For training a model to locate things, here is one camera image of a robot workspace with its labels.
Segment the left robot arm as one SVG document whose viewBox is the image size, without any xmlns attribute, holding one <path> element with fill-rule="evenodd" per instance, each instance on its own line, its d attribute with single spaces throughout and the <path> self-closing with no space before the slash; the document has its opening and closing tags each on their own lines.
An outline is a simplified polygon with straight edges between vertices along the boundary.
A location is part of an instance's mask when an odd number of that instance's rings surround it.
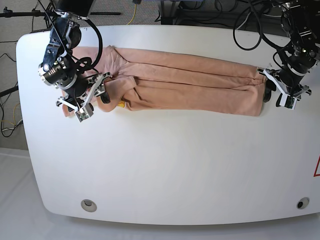
<svg viewBox="0 0 320 240">
<path fill-rule="evenodd" d="M 302 94 L 312 94 L 310 87 L 302 85 L 301 80 L 320 62 L 320 37 L 313 31 L 320 4 L 316 0 L 248 0 L 247 4 L 246 12 L 256 18 L 259 39 L 253 47 L 241 46 L 240 49 L 252 51 L 262 41 L 275 49 L 272 56 L 279 57 L 279 69 L 261 71 L 267 78 L 263 102 L 267 103 L 272 93 L 279 90 L 276 106 L 293 110 Z M 262 15 L 275 7 L 281 8 L 280 25 L 290 38 L 285 46 L 272 42 L 264 33 Z"/>
</svg>

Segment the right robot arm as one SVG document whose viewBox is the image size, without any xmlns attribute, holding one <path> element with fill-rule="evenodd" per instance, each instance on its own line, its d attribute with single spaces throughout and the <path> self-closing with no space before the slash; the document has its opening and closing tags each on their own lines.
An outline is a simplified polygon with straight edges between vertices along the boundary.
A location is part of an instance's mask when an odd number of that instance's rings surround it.
<svg viewBox="0 0 320 240">
<path fill-rule="evenodd" d="M 110 103 L 104 81 L 111 77 L 109 72 L 100 73 L 96 69 L 103 53 L 103 39 L 100 31 L 89 19 L 94 1 L 60 0 L 54 12 L 50 39 L 46 47 L 38 73 L 48 86 L 61 89 L 64 96 L 58 98 L 56 105 L 64 105 L 74 112 L 80 121 L 91 117 L 94 107 L 92 98 L 100 97 L 104 104 Z M 76 58 L 73 49 L 81 41 L 79 20 L 88 23 L 98 38 L 98 53 L 95 60 L 90 57 Z"/>
</svg>

